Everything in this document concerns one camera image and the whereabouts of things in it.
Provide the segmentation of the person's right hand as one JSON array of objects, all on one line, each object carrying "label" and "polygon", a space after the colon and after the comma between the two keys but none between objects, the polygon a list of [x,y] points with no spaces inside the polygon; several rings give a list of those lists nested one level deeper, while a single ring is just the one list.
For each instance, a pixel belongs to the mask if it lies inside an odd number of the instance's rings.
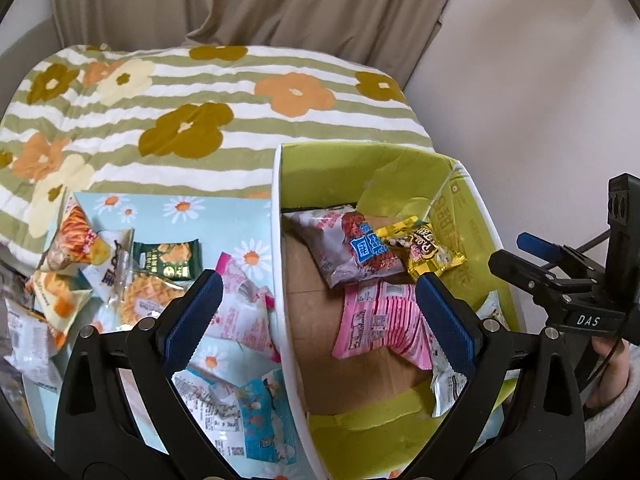
[{"label": "person's right hand", "polygon": [[590,393],[586,407],[600,410],[609,406],[626,388],[629,377],[629,344],[617,338],[592,337],[592,348],[601,358],[608,356],[603,374]]}]

